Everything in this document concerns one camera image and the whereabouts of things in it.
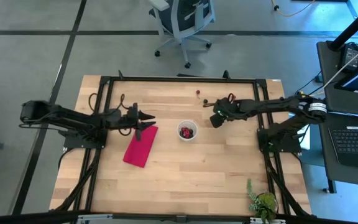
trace laptop keyboard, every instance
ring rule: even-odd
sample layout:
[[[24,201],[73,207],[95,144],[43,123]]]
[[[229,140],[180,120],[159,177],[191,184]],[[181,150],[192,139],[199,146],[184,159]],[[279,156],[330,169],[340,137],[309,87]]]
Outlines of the laptop keyboard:
[[[358,130],[330,129],[335,150],[339,154],[358,154]]]

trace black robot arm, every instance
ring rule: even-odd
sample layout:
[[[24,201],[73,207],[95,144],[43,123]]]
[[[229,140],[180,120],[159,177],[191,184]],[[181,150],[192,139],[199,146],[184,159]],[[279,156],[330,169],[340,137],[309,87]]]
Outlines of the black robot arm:
[[[269,144],[270,151],[300,152],[298,131],[307,124],[319,124],[326,119],[326,106],[323,100],[306,95],[295,95],[278,100],[233,100],[230,95],[214,104],[214,115],[210,117],[215,128],[225,121],[247,120],[262,113],[288,111],[295,114],[292,118],[268,129],[258,130],[258,139],[262,146]]]
[[[121,116],[119,109],[110,109],[107,113],[87,115],[52,105],[46,101],[28,101],[22,105],[20,127],[29,128],[35,124],[52,124],[67,131],[59,133],[66,137],[65,147],[103,148],[108,130],[135,129],[140,140],[141,131],[155,122],[140,122],[155,118],[137,109],[137,103],[128,107]]]

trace white cable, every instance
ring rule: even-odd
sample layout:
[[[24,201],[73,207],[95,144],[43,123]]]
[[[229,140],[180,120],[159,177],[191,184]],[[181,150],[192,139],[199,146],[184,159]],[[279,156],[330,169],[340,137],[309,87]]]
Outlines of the white cable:
[[[325,85],[323,85],[322,89],[326,88],[326,87],[328,86],[328,84],[329,84],[331,81],[333,81],[334,78],[335,78],[337,75],[339,75],[340,72],[341,72],[344,68],[346,68],[346,66],[349,65],[349,64],[350,64],[354,59],[356,59],[357,57],[358,57],[358,54],[357,54],[356,56],[354,56],[350,61],[348,61],[341,69],[339,69],[338,72],[337,72],[330,80],[328,80],[328,82],[327,82]]]

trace desk leg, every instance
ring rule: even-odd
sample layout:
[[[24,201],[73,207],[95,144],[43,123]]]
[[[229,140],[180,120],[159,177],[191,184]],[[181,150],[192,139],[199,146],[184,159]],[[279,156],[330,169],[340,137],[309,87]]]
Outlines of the desk leg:
[[[323,189],[323,191],[330,194],[336,194],[335,180],[328,179],[328,189]]]

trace floor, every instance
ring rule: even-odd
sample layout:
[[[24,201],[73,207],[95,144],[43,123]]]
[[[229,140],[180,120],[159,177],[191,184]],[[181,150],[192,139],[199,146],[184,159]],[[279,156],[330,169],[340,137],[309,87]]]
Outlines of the floor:
[[[119,69],[127,76],[168,77],[178,73],[220,77],[228,70],[232,77],[281,79],[288,96],[319,72],[316,43],[333,40],[358,14],[356,0],[318,2],[294,17],[272,11],[269,0],[215,0],[217,19],[204,33],[213,46],[206,51],[202,45],[191,44],[192,66],[185,69],[179,47],[154,57],[160,39],[150,32],[157,26],[148,15],[148,1],[82,2],[85,10],[78,17],[81,0],[0,0],[0,141],[4,143],[0,150],[0,215],[12,211],[37,135],[18,128],[21,104],[49,100],[52,88],[58,86],[56,81],[62,81],[56,103],[66,108],[74,107],[83,75],[117,75]],[[308,4],[277,2],[288,13]],[[125,32],[70,35],[78,30]],[[358,43],[358,34],[351,41]],[[317,86],[312,83],[304,90]],[[62,137],[47,131],[23,213],[48,210],[62,145]],[[338,194],[329,195],[321,191],[327,185],[323,167],[305,165],[303,172],[313,214],[358,222],[358,185],[337,183]]]

